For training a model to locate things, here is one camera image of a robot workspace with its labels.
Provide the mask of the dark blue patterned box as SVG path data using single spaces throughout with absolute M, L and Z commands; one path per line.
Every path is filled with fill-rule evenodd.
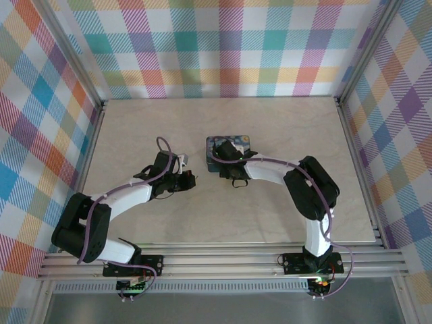
M 243 155 L 250 150 L 250 138 L 247 135 L 230 135 L 230 136 L 208 136 L 206 138 L 206 162 L 207 170 L 210 173 L 219 172 L 219 163 L 214 160 L 214 157 L 221 159 L 216 153 L 226 140 L 231 142 L 232 146 L 240 151 Z

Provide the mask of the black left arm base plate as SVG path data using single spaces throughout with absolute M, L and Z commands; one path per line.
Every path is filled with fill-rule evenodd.
M 156 276 L 160 276 L 163 271 L 163 255 L 141 254 L 133 256 L 128 267 L 108 262 L 103 268 L 103 277 L 141 277 L 153 274 L 151 270 L 143 269 L 142 266 L 153 268 Z

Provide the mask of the aluminium side rail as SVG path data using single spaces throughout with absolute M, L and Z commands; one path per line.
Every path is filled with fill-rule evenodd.
M 95 115 L 94 128 L 90 133 L 88 146 L 86 148 L 86 152 L 82 160 L 82 169 L 78 174 L 78 180 L 76 182 L 76 187 L 74 188 L 75 190 L 74 193 L 82 192 L 85 187 L 86 179 L 90 169 L 90 164 L 95 151 L 95 146 L 97 144 L 97 140 L 101 131 L 101 126 L 105 115 L 106 104 L 107 101 L 102 102 L 102 106 L 98 108 L 97 113 Z M 59 236 L 60 232 L 64 232 L 64 229 L 67 229 L 69 225 L 76 225 L 79 223 L 79 219 L 74 219 L 74 216 L 72 215 L 73 213 L 70 211 L 70 207 L 71 207 L 70 202 L 72 201 L 72 199 L 73 196 L 70 196 L 70 199 L 68 200 L 65 209 L 61 214 L 60 220 L 51 238 L 52 244 L 56 245 L 59 248 L 58 252 L 63 251 L 63 245 L 62 244 L 60 246 L 57 245 L 57 243 L 60 242 L 60 236 Z
M 387 244 L 387 238 L 385 233 L 382 231 L 381 221 L 379 219 L 378 210 L 375 204 L 375 201 L 373 200 L 372 191 L 369 188 L 369 183 L 367 181 L 367 175 L 366 171 L 364 169 L 364 166 L 362 164 L 362 159 L 360 157 L 360 153 L 357 149 L 355 140 L 354 140 L 354 133 L 351 130 L 348 118 L 346 116 L 346 113 L 344 111 L 343 105 L 340 102 L 340 99 L 337 97 L 333 98 L 335 101 L 335 106 L 337 109 L 337 114 L 339 116 L 342 129 L 344 131 L 344 135 L 346 138 L 346 142 L 348 144 L 348 149 L 350 151 L 351 159 L 354 164 L 354 169 L 358 178 L 358 183 L 360 185 L 360 189 L 362 192 L 362 197 L 365 202 L 367 212 L 369 215 L 369 219 L 371 222 L 371 225 L 373 227 L 374 236 L 375 239 L 379 241 L 379 245 L 384 248 L 388 249 Z

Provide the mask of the aluminium frame post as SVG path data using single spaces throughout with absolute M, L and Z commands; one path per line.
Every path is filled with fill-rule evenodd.
M 403 0 L 378 1 L 377 8 L 371 16 L 365 31 L 361 34 L 361 39 L 357 43 L 352 60 L 333 96 L 338 107 L 342 107 L 353 92 L 402 2 Z
M 104 110 L 105 101 L 99 96 L 94 83 L 84 68 L 77 52 L 74 50 L 67 34 L 64 32 L 55 12 L 49 5 L 48 0 L 31 0 L 36 10 L 47 25 L 47 28 L 58 43 L 67 62 L 71 65 L 84 90 L 95 104 L 98 111 Z

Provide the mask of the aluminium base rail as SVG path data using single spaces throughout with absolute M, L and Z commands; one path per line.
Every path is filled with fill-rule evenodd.
M 301 248 L 282 244 L 150 244 L 143 254 L 163 255 L 163 279 L 271 279 L 281 278 L 281 254 Z M 399 250 L 379 245 L 341 249 L 344 269 L 354 262 L 353 277 L 408 275 L 408 265 Z M 39 279 L 102 279 L 103 263 L 77 264 L 74 256 L 49 253 L 38 273 Z

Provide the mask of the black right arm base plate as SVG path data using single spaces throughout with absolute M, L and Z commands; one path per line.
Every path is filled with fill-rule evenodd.
M 303 253 L 285 253 L 281 256 L 285 275 L 344 273 L 341 254 L 338 252 L 320 257 L 306 256 Z

